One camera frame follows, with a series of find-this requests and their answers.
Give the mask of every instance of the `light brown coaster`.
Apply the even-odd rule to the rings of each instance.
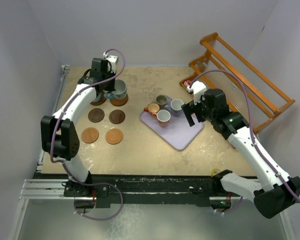
[[[98,123],[105,117],[105,112],[100,108],[94,108],[88,113],[88,119],[93,123]]]
[[[112,98],[110,99],[110,103],[113,105],[113,106],[116,106],[116,107],[120,107],[120,106],[123,106],[125,105],[127,102],[128,102],[128,94],[126,95],[126,97],[124,99],[116,99],[116,98]]]
[[[125,120],[125,118],[126,118],[126,115],[121,110],[114,110],[109,115],[109,120],[113,124],[120,124]]]
[[[118,128],[113,128],[110,129],[106,134],[105,134],[105,140],[109,143],[109,144],[118,144],[122,141],[122,139],[124,138],[124,134],[122,133],[122,131]]]
[[[81,134],[82,141],[87,144],[95,142],[99,137],[99,132],[94,127],[88,127]]]

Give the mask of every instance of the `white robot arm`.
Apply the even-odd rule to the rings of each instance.
[[[288,183],[294,193],[300,194],[300,178],[290,177],[263,148],[255,135],[251,136],[248,122],[239,112],[230,112],[226,95],[221,89],[208,89],[200,81],[187,87],[193,93],[193,101],[182,106],[189,125],[194,125],[192,114],[199,122],[208,120],[213,128],[229,141],[252,167],[258,181],[246,179],[225,170],[214,176],[219,188],[232,192],[254,202],[259,212],[266,218],[272,218],[296,202],[296,199],[284,186],[282,179]],[[256,147],[274,166],[275,173],[257,152]]]
[[[92,60],[90,76],[84,75],[76,86],[75,91],[68,101],[52,116],[44,116],[41,119],[41,142],[42,148],[46,152],[50,152],[52,131],[56,125],[57,119],[61,117],[60,129],[62,134],[55,137],[54,157],[58,162],[65,164],[66,169],[75,179],[82,183],[89,183],[89,171],[83,166],[78,155],[79,139],[75,130],[79,118],[87,106],[94,101],[103,91],[112,91],[115,87],[115,79],[96,87],[88,87],[89,85],[101,82],[105,79],[116,75],[118,57],[115,55],[104,55],[104,58],[94,58]]]

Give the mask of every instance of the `lavender tray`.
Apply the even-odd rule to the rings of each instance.
[[[189,126],[186,116],[182,113],[180,116],[172,116],[167,127],[160,127],[158,121],[148,112],[143,111],[140,119],[160,137],[166,140],[172,147],[177,150],[183,150],[195,138],[195,136],[204,127],[202,122],[198,122],[196,117],[192,117],[195,125]]]

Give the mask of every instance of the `tabletop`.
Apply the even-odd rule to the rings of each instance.
[[[71,66],[59,108],[71,96],[88,68]],[[192,97],[179,82],[192,73],[190,67],[127,66],[117,79],[127,84],[128,102],[113,106],[107,99],[100,106],[89,105],[75,126],[80,139],[78,154],[83,165],[92,174],[210,176],[213,169],[228,169],[240,176],[255,176],[242,155],[207,121],[184,150],[176,150],[140,120],[140,113],[158,95],[190,102]],[[94,108],[104,111],[102,121],[89,121],[88,113]],[[125,120],[113,124],[109,114],[117,109],[125,113]],[[85,143],[81,133],[90,127],[98,130],[99,137],[94,143]],[[123,132],[123,140],[116,145],[106,141],[107,131],[113,128]],[[65,171],[61,164],[51,163],[49,154],[45,153],[42,173],[64,174]]]

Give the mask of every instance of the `pink cup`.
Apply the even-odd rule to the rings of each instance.
[[[167,110],[160,110],[158,112],[153,112],[152,116],[158,120],[159,126],[162,128],[168,126],[168,123],[171,119],[170,112],[168,112]]]

